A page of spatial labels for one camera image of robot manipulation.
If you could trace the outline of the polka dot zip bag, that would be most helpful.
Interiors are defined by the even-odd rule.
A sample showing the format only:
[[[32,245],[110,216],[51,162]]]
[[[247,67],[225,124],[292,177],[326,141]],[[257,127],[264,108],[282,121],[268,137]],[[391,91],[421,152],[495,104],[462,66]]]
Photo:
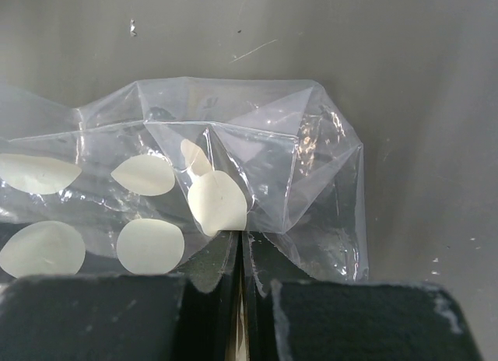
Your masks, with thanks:
[[[77,108],[2,86],[2,281],[165,274],[230,232],[367,277],[363,143],[319,83],[140,80]]]

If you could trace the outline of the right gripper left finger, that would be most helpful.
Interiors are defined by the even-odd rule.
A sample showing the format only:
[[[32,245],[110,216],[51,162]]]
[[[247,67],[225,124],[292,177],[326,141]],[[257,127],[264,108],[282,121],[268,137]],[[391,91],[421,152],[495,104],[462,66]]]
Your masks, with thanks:
[[[167,275],[19,279],[1,294],[1,358],[222,360],[239,264],[225,232]]]

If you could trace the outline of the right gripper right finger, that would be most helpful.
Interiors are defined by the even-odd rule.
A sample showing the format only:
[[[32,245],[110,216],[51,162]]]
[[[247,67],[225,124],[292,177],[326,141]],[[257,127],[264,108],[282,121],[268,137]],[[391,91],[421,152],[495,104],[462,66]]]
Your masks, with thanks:
[[[420,282],[312,279],[258,233],[240,237],[251,360],[479,360],[458,303]]]

